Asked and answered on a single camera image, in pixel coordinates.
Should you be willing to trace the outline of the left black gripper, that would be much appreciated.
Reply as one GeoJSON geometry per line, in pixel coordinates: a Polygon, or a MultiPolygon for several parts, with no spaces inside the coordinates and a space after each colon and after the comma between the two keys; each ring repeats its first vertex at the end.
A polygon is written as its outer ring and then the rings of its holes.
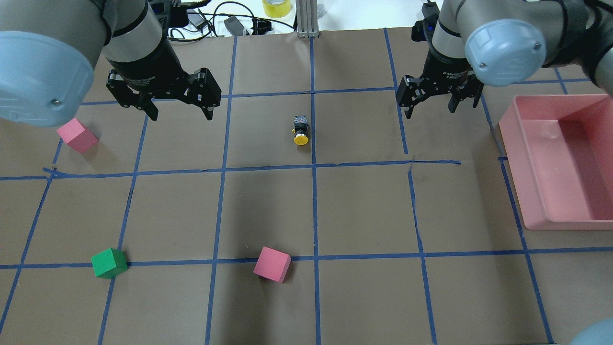
{"type": "Polygon", "coordinates": [[[206,120],[221,103],[221,88],[208,68],[186,72],[172,46],[158,46],[146,57],[130,62],[109,60],[112,74],[121,80],[107,81],[107,89],[122,107],[135,107],[156,121],[159,109],[152,98],[180,100],[201,109],[206,120]]]}

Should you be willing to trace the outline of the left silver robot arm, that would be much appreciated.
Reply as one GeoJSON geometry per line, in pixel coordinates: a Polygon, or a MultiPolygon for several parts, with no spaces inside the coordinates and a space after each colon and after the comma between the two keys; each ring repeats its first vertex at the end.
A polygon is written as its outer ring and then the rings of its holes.
{"type": "Polygon", "coordinates": [[[212,120],[221,88],[209,69],[188,74],[167,37],[172,0],[3,0],[0,115],[40,127],[74,118],[100,57],[112,69],[106,87],[116,102],[158,118],[153,100],[178,100],[212,120]]]}

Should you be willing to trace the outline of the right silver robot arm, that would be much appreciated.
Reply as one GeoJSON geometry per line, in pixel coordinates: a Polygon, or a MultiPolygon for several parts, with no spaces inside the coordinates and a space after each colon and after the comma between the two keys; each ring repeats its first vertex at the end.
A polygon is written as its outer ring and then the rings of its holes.
{"type": "Polygon", "coordinates": [[[396,102],[406,118],[432,96],[450,94],[455,112],[478,105],[485,86],[507,87],[539,69],[578,65],[612,94],[613,14],[610,0],[428,0],[411,39],[427,42],[418,77],[403,76],[396,102]]]}

